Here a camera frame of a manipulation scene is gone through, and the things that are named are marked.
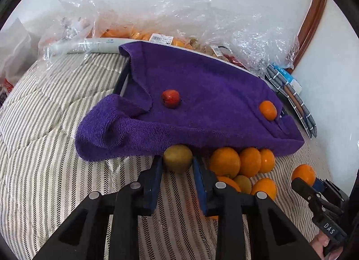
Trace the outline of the person's right hand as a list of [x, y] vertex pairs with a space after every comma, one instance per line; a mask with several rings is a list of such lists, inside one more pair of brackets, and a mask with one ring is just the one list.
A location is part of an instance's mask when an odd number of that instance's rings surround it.
[[324, 248], [328, 246], [329, 240], [330, 239], [322, 231], [320, 231], [310, 242], [311, 247], [318, 254], [318, 256], [321, 258], [321, 260], [338, 259], [338, 257], [341, 255], [341, 253], [343, 251], [343, 247], [340, 247], [340, 248], [330, 252], [327, 256], [324, 256]]

